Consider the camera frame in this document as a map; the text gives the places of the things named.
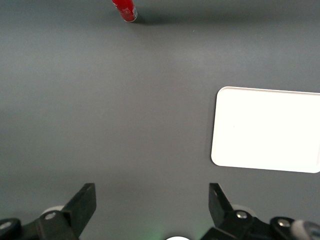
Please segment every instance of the screw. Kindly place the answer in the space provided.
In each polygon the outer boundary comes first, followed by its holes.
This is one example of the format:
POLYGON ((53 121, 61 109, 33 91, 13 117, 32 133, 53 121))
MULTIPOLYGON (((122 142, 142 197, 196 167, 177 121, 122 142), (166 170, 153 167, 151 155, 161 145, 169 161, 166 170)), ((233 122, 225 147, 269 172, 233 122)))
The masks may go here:
POLYGON ((50 220, 50 219, 53 219, 55 216, 56 216, 56 213, 52 212, 52 213, 49 213, 49 214, 45 215, 44 219, 45 220, 50 220))
POLYGON ((288 222, 288 220, 285 220, 285 219, 279 219, 278 224, 284 228, 290 227, 290 222, 288 222))
POLYGON ((248 217, 248 215, 244 211, 238 211, 236 213, 236 216, 240 219, 246 219, 248 217))
POLYGON ((7 221, 7 222, 1 224, 1 225, 0 225, 0 230, 3 230, 3 229, 6 229, 6 228, 10 227, 11 224, 12 224, 12 223, 11 223, 10 221, 7 221))

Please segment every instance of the white light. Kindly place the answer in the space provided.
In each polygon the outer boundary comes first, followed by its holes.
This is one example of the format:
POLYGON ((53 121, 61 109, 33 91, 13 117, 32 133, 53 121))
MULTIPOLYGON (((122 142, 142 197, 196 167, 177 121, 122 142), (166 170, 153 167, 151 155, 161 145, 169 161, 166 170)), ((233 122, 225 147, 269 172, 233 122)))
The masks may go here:
POLYGON ((167 240, 189 240, 188 238, 185 238, 183 236, 173 236, 168 238, 167 240))

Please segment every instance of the gray surface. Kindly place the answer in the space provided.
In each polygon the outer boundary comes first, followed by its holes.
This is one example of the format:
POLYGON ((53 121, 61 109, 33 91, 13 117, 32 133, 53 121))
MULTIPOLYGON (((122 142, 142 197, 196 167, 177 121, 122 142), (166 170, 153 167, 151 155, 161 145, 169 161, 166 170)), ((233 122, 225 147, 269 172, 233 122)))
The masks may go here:
POLYGON ((135 4, 139 24, 111 1, 0 2, 0 218, 95 182, 83 240, 197 240, 218 182, 264 221, 320 223, 319 174, 210 159, 220 88, 320 92, 320 2, 135 4))

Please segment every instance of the white tray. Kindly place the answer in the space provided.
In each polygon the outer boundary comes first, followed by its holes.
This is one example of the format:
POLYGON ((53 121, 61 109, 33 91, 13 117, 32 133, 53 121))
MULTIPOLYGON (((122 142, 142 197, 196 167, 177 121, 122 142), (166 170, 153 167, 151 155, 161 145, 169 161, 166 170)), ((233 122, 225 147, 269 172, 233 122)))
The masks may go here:
POLYGON ((226 167, 319 172, 320 93, 222 88, 211 158, 226 167))

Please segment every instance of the black plastic part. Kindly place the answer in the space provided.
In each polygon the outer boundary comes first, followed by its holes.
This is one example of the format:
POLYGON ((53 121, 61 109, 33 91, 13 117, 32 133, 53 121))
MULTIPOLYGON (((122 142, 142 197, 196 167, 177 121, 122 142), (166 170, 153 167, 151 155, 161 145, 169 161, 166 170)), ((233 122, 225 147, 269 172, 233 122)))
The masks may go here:
POLYGON ((238 212, 240 211, 229 213, 219 229, 231 234, 236 239, 243 239, 254 224, 254 218, 246 211, 241 211, 246 214, 246 218, 239 218, 237 217, 238 212))
POLYGON ((61 211, 50 211, 21 226, 17 218, 0 220, 0 240, 78 240, 96 210, 94 183, 85 184, 61 211))
POLYGON ((233 207, 218 183, 209 185, 209 211, 216 227, 222 224, 225 217, 233 211, 233 207))
POLYGON ((17 218, 7 218, 0 220, 0 240, 9 240, 19 235, 21 222, 17 218))
POLYGON ((289 217, 277 216, 270 220, 270 227, 274 238, 278 240, 292 240, 293 237, 289 226, 280 226, 279 220, 288 221, 291 225, 295 220, 289 217))
POLYGON ((61 210, 77 237, 80 236, 97 207, 94 183, 86 183, 61 210))
POLYGON ((213 227, 201 238, 201 240, 237 240, 237 238, 226 231, 213 227))
POLYGON ((68 221, 60 211, 50 211, 36 221, 39 240, 78 240, 68 221))

